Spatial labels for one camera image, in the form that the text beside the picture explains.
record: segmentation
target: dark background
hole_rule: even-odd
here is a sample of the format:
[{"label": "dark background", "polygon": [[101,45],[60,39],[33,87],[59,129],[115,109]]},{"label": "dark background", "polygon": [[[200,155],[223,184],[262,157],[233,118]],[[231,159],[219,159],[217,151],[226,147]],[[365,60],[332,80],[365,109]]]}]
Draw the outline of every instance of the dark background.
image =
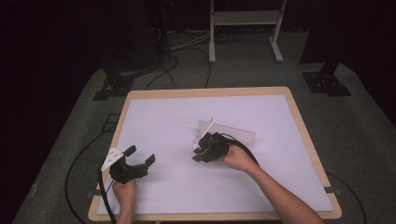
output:
[{"label": "dark background", "polygon": [[[159,25],[156,2],[146,1],[148,22],[154,26]],[[171,2],[174,7],[166,5],[169,29],[208,27],[209,1]],[[216,7],[225,8],[228,2],[217,1]],[[329,55],[338,55],[395,124],[396,36],[394,8],[389,2],[289,1],[282,29],[312,28],[301,62],[323,63]],[[230,3],[235,10],[278,4],[257,0]],[[0,10],[4,143],[0,211],[2,222],[8,223],[91,75],[102,67],[104,59],[133,60],[134,46],[128,46],[128,39],[139,38],[141,33],[128,33],[120,26],[122,18],[114,16],[117,6],[104,0],[6,0],[0,3]]]}]

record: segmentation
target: wire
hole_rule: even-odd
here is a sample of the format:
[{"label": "wire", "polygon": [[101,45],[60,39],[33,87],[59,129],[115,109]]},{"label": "wire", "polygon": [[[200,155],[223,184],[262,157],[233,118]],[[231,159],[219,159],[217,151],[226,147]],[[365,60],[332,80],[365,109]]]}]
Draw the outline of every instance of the wire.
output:
[{"label": "wire", "polygon": [[190,41],[190,42],[188,42],[188,43],[186,43],[186,44],[179,45],[179,46],[176,46],[176,47],[171,47],[171,48],[169,48],[169,49],[170,49],[170,50],[183,49],[183,48],[186,48],[186,47],[188,47],[188,46],[198,44],[199,42],[202,42],[202,41],[208,39],[209,37],[210,37],[210,32],[209,32],[209,31],[206,31],[204,35],[202,35],[202,36],[200,36],[200,37],[198,37],[198,38],[195,38],[195,39],[193,39],[192,41]]},{"label": "wire", "polygon": [[235,141],[238,141],[238,140],[236,140],[234,137],[232,137],[232,136],[230,136],[229,134],[227,134],[227,133],[220,133],[221,135],[225,135],[225,136],[228,136],[228,137],[231,137],[233,140],[235,140]]},{"label": "wire", "polygon": [[201,52],[206,56],[207,62],[208,62],[208,64],[209,64],[209,72],[208,72],[208,74],[207,74],[206,83],[205,83],[205,88],[207,88],[207,84],[209,83],[210,75],[211,75],[211,72],[212,72],[212,64],[211,64],[210,61],[209,61],[209,56],[207,55],[207,53],[206,53],[204,50],[198,49],[198,48],[182,48],[182,49],[176,49],[176,50],[174,50],[174,52],[181,51],[181,50],[184,50],[184,49],[195,49],[195,50],[199,50],[199,51],[201,51]]},{"label": "wire", "polygon": [[194,31],[194,30],[185,30],[185,31],[180,31],[180,33],[182,33],[182,34],[188,34],[188,35],[200,35],[200,34],[202,34],[202,33],[207,33],[207,30],[197,30],[197,31]]},{"label": "wire", "polygon": [[111,207],[110,207],[110,204],[108,203],[108,199],[107,199],[107,194],[106,194],[106,192],[105,192],[105,184],[103,183],[103,177],[102,177],[102,170],[101,170],[101,167],[103,166],[103,163],[105,163],[105,160],[106,160],[106,159],[103,159],[103,162],[101,163],[100,166],[98,166],[98,169],[97,169],[98,182],[99,182],[99,189],[100,189],[100,192],[101,192],[101,194],[102,194],[103,203],[105,204],[105,208],[106,208],[107,213],[108,213],[108,215],[109,215],[109,217],[110,217],[111,223],[112,223],[112,224],[116,224],[116,223],[117,223],[117,220],[116,220],[116,218],[114,217],[113,212],[111,211]]},{"label": "wire", "polygon": [[68,182],[69,182],[69,176],[70,176],[70,174],[71,174],[71,172],[72,172],[72,170],[73,170],[74,165],[76,164],[77,160],[78,160],[79,157],[82,155],[82,153],[84,153],[85,150],[86,150],[93,142],[95,142],[97,139],[99,139],[99,138],[100,138],[102,135],[104,135],[105,133],[108,133],[108,132],[101,132],[100,134],[98,134],[95,138],[93,138],[93,140],[91,140],[90,143],[88,143],[88,144],[78,153],[78,155],[75,157],[75,159],[73,160],[72,164],[71,164],[70,167],[69,167],[69,170],[68,170],[67,175],[66,175],[66,180],[65,180],[65,182],[64,182],[64,196],[66,197],[67,205],[69,206],[71,212],[72,212],[73,215],[76,217],[76,219],[78,219],[78,221],[79,221],[80,223],[83,223],[83,224],[85,224],[85,222],[84,222],[84,221],[82,220],[82,218],[77,214],[76,210],[74,210],[73,205],[71,204],[70,199],[69,199],[69,195],[68,195],[68,192],[67,192],[67,186],[68,186]]},{"label": "wire", "polygon": [[[178,58],[177,58],[176,56],[174,56],[174,55],[170,55],[170,56],[173,57],[173,58],[175,58],[175,60],[176,60],[176,64],[171,68],[171,70],[173,70],[173,69],[178,65]],[[163,66],[163,71],[164,71],[166,74],[168,74],[168,76],[169,76],[169,77],[171,78],[171,80],[172,80],[172,83],[175,85],[175,88],[178,89],[178,87],[177,87],[177,85],[176,85],[176,82],[174,81],[172,75],[169,73],[170,71],[166,70],[164,66]]]},{"label": "wire", "polygon": [[367,216],[366,216],[366,212],[364,211],[364,207],[363,207],[363,203],[361,202],[361,199],[359,198],[358,194],[352,189],[352,187],[350,187],[343,179],[341,179],[339,176],[334,175],[328,171],[325,171],[325,173],[327,175],[330,175],[332,177],[334,177],[335,179],[337,179],[338,181],[340,181],[341,183],[343,183],[347,189],[349,189],[349,191],[353,194],[353,196],[355,197],[356,201],[359,204],[359,207],[361,209],[361,214],[363,215],[363,222],[364,224],[367,224]]},{"label": "wire", "polygon": [[161,36],[162,36],[161,30],[158,29],[157,27],[151,27],[150,29],[151,29],[151,30],[156,30],[156,31],[158,31],[157,41],[160,40],[160,39],[161,39]]},{"label": "wire", "polygon": [[163,86],[163,90],[166,90],[166,88],[167,88],[170,84],[174,84],[174,83],[173,83],[173,82],[168,82],[166,85]]},{"label": "wire", "polygon": [[240,33],[239,35],[241,35],[242,37],[238,37],[236,35],[218,34],[215,37],[215,42],[222,45],[231,45],[236,42],[240,42],[245,38],[245,35],[243,33]]},{"label": "wire", "polygon": [[152,80],[150,81],[150,83],[146,86],[145,90],[148,90],[148,89],[149,89],[149,86],[150,86],[155,80],[157,80],[159,77],[162,77],[163,75],[166,75],[166,74],[169,75],[169,77],[172,79],[172,82],[174,82],[174,84],[175,84],[175,86],[176,86],[176,83],[175,83],[175,81],[173,80],[172,76],[169,74],[169,72],[172,71],[173,69],[175,69],[176,66],[178,65],[178,58],[177,58],[176,56],[174,56],[174,55],[171,55],[171,54],[170,54],[170,56],[176,60],[175,65],[173,65],[173,66],[171,67],[171,69],[165,70],[165,72],[159,74],[159,75],[156,76],[154,79],[152,79]]},{"label": "wire", "polygon": [[125,78],[136,78],[136,77],[139,77],[139,76],[143,76],[143,75],[145,75],[145,74],[149,74],[149,73],[152,73],[154,70],[156,70],[157,69],[157,65],[155,65],[155,66],[153,66],[153,67],[151,67],[151,68],[148,68],[148,69],[146,69],[146,70],[142,70],[142,71],[137,71],[137,72],[133,72],[133,73],[131,73],[131,74],[129,74],[129,75],[121,75],[122,77],[125,77]]},{"label": "wire", "polygon": [[111,186],[114,184],[114,179],[113,180],[111,180],[111,183],[110,183],[110,185],[108,186],[108,188],[107,188],[107,190],[106,190],[106,193],[108,193],[108,191],[110,190],[110,188],[111,188]]}]

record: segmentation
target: black cable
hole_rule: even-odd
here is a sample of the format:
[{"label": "black cable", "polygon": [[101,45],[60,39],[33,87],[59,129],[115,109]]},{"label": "black cable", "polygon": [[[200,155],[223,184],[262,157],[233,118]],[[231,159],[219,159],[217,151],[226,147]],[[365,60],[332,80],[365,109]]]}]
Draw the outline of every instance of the black cable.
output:
[{"label": "black cable", "polygon": [[201,51],[201,52],[206,56],[207,62],[208,62],[208,64],[209,64],[209,72],[208,72],[208,74],[207,74],[206,83],[205,83],[205,88],[207,88],[207,84],[208,84],[209,79],[210,79],[210,74],[211,74],[211,72],[212,72],[212,64],[211,64],[210,61],[209,61],[209,56],[207,55],[207,53],[206,53],[204,50],[198,49],[198,48],[192,48],[192,47],[181,48],[181,49],[175,49],[175,50],[173,50],[173,52],[181,51],[181,50],[184,50],[184,49],[195,49],[195,50],[199,50],[199,51]]},{"label": "black cable", "polygon": [[240,141],[236,140],[234,137],[230,136],[230,135],[227,134],[227,133],[220,133],[220,135],[223,135],[223,137],[224,137],[224,135],[225,135],[225,136],[231,137],[232,139],[224,137],[224,139],[226,139],[225,142],[228,143],[228,144],[234,144],[234,145],[237,145],[237,146],[241,147],[241,148],[249,155],[249,157],[250,157],[256,164],[259,165],[259,162],[258,162],[258,161],[256,160],[256,158],[254,157],[253,153],[251,153],[251,151],[248,149],[248,147],[246,147],[243,143],[241,143]]},{"label": "black cable", "polygon": [[177,58],[176,56],[174,56],[174,55],[170,55],[170,56],[173,57],[174,59],[176,59],[175,65],[172,66],[171,69],[165,70],[165,72],[159,74],[159,75],[156,76],[154,79],[152,79],[152,80],[150,81],[150,83],[146,86],[145,90],[148,90],[148,89],[149,89],[149,86],[150,86],[155,80],[157,80],[159,77],[162,77],[163,75],[166,75],[166,74],[168,74],[168,75],[170,76],[169,72],[176,68],[176,66],[178,65],[178,58]]},{"label": "black cable", "polygon": [[[174,55],[169,55],[169,56],[171,56],[171,57],[173,57],[174,59],[176,59],[176,64],[171,68],[171,70],[173,70],[177,65],[178,65],[178,58],[176,57],[176,56],[174,56]],[[178,89],[178,87],[177,87],[177,85],[176,85],[176,82],[174,81],[174,79],[173,79],[173,77],[172,77],[172,75],[169,73],[171,70],[166,70],[165,69],[165,67],[163,66],[163,71],[164,72],[166,72],[166,74],[168,74],[168,76],[171,78],[171,80],[172,80],[172,83],[175,85],[175,88],[176,89]]]},{"label": "black cable", "polygon": [[206,34],[207,32],[208,32],[207,30],[202,30],[202,31],[196,31],[196,32],[180,31],[180,32],[178,32],[178,33],[180,33],[180,34],[186,34],[186,35],[202,36],[202,34]]},{"label": "black cable", "polygon": [[110,190],[111,186],[113,186],[115,180],[111,180],[110,185],[108,186],[106,193],[108,193],[108,191]]},{"label": "black cable", "polygon": [[346,188],[353,194],[353,196],[355,197],[355,199],[356,199],[356,201],[358,202],[359,207],[360,207],[360,209],[361,209],[361,214],[363,215],[364,224],[367,224],[366,212],[364,211],[363,203],[361,202],[361,199],[359,198],[358,194],[352,189],[352,187],[350,187],[350,186],[349,186],[343,179],[341,179],[339,176],[334,175],[334,174],[332,174],[332,173],[330,173],[330,172],[328,172],[328,171],[325,171],[325,173],[326,173],[327,175],[330,175],[330,176],[334,177],[335,179],[337,179],[337,180],[340,181],[341,183],[343,183],[343,184],[346,186]]},{"label": "black cable", "polygon": [[151,67],[151,68],[148,68],[148,69],[146,69],[146,70],[133,72],[133,73],[130,74],[130,75],[123,75],[122,77],[125,77],[125,78],[127,78],[127,79],[128,79],[128,78],[140,77],[140,76],[143,76],[143,75],[145,75],[145,74],[152,73],[152,72],[153,72],[154,70],[156,70],[157,68],[158,68],[158,65],[155,65],[155,66],[153,66],[153,67]]},{"label": "black cable", "polygon": [[240,33],[239,35],[242,37],[238,37],[236,35],[218,34],[215,36],[215,42],[222,45],[231,45],[245,39],[245,35],[243,33]]},{"label": "black cable", "polygon": [[163,90],[166,90],[166,88],[167,88],[170,84],[174,84],[174,83],[173,83],[173,82],[168,82],[166,85],[163,86]]},{"label": "black cable", "polygon": [[105,192],[105,185],[103,183],[101,167],[103,166],[103,163],[105,163],[105,160],[106,159],[104,159],[103,162],[101,163],[101,165],[98,166],[98,170],[97,170],[98,171],[99,189],[100,189],[100,192],[102,194],[103,203],[105,204],[105,208],[107,210],[107,213],[110,216],[111,223],[116,224],[117,220],[114,217],[113,212],[111,211],[111,207],[110,207],[110,204],[108,203],[108,199],[107,199],[107,194]]},{"label": "black cable", "polygon": [[104,131],[104,132],[98,134],[93,140],[91,140],[91,142],[88,143],[88,144],[78,153],[78,155],[77,155],[77,156],[75,157],[75,159],[73,160],[73,162],[72,162],[72,164],[70,165],[69,170],[68,170],[68,172],[67,172],[66,180],[65,180],[65,182],[64,182],[64,196],[65,196],[65,198],[66,198],[67,205],[69,206],[71,212],[72,212],[73,215],[76,217],[76,219],[78,219],[78,221],[79,221],[80,223],[85,224],[85,222],[82,220],[82,218],[81,218],[81,217],[77,214],[77,212],[74,210],[73,205],[72,205],[71,202],[70,202],[68,192],[67,192],[67,186],[68,186],[68,182],[69,182],[69,176],[70,176],[70,174],[71,174],[71,172],[72,172],[72,170],[73,170],[73,167],[74,167],[75,163],[77,162],[77,160],[79,159],[79,157],[82,155],[82,153],[84,153],[84,151],[85,151],[93,142],[95,142],[98,138],[100,138],[102,135],[104,135],[105,133],[107,133],[107,131],[113,129],[114,126],[112,126],[111,128],[109,128],[108,130],[106,130],[106,131]]}]

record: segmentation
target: white paper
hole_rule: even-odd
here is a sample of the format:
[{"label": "white paper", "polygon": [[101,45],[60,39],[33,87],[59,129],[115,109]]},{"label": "white paper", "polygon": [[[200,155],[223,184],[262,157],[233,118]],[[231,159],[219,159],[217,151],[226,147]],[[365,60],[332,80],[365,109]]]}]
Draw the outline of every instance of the white paper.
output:
[{"label": "white paper", "polygon": [[[130,164],[156,161],[137,179],[137,214],[272,212],[256,183],[223,164],[191,159],[197,120],[256,134],[251,152],[275,180],[318,212],[332,204],[309,159],[303,139],[283,95],[133,99],[120,133],[121,151],[136,145]],[[119,205],[110,188],[115,214]],[[105,215],[103,202],[99,215]]]}]

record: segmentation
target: table leg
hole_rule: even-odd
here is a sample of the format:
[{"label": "table leg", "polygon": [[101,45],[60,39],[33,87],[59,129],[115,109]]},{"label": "table leg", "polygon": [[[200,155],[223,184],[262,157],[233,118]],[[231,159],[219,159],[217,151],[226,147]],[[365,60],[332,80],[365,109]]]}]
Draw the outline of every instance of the table leg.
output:
[{"label": "table leg", "polygon": [[210,40],[209,40],[209,61],[211,63],[216,62],[216,52],[215,52],[215,5],[214,0],[210,1]]},{"label": "table leg", "polygon": [[276,57],[276,61],[278,63],[283,63],[283,57],[282,57],[282,54],[280,54],[280,50],[279,50],[279,47],[277,46],[276,41],[277,41],[277,37],[279,35],[280,25],[282,24],[283,15],[285,13],[286,2],[287,2],[287,0],[283,0],[282,3],[281,3],[280,9],[279,9],[279,13],[277,15],[274,36],[269,37],[271,48],[273,49],[273,52],[274,52],[275,57]]}]

